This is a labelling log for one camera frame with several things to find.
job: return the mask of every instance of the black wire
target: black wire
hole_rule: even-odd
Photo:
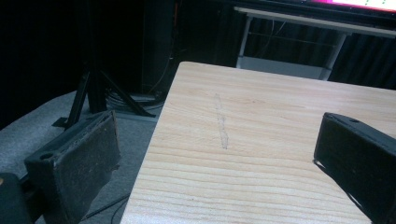
[[[116,209],[116,211],[114,211],[113,216],[111,217],[111,222],[110,222],[111,224],[113,224],[114,217],[119,212],[119,210],[126,204],[126,202],[128,202],[128,200],[125,200],[123,203],[121,203],[120,206]]]
[[[88,214],[87,216],[85,216],[81,221],[85,221],[85,220],[87,220],[87,219],[90,218],[90,217],[93,217],[93,216],[98,215],[99,213],[101,213],[101,212],[107,210],[107,208],[112,207],[112,206],[114,206],[115,204],[121,202],[122,200],[125,200],[125,199],[129,198],[130,195],[131,195],[131,193],[128,193],[128,194],[126,194],[126,195],[124,195],[124,196],[122,196],[122,197],[119,197],[118,199],[114,200],[113,202],[108,203],[107,205],[105,205],[105,206],[99,208],[98,210],[89,213],[89,214]]]

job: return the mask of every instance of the monitor screen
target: monitor screen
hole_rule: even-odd
[[[312,0],[312,2],[396,12],[396,0]]]

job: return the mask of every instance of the pencil mark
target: pencil mark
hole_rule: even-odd
[[[227,149],[228,148],[228,134],[225,131],[225,116],[222,113],[222,103],[220,99],[220,95],[216,93],[215,95],[215,103],[216,103],[216,112],[218,114],[218,124],[219,124],[219,132],[220,132],[220,138],[221,138],[221,145],[222,148]]]

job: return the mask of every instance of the floor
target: floor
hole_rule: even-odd
[[[18,177],[25,175],[23,159],[64,131],[63,128],[51,125],[58,118],[68,116],[74,96],[75,92],[71,92],[55,98],[1,130],[0,172],[14,173]],[[161,110],[161,107],[156,107],[149,111],[157,115],[154,119],[116,111],[121,152],[120,168],[113,173],[110,182],[92,202],[88,214],[117,199],[120,199],[120,202],[81,223],[120,223],[124,205],[133,188]],[[81,118],[84,119],[89,115],[89,106],[86,102]],[[45,222],[40,218],[37,223]]]

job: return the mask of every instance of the wooden table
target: wooden table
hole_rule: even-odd
[[[370,223],[312,162],[324,112],[396,137],[396,91],[182,63],[121,223]]]

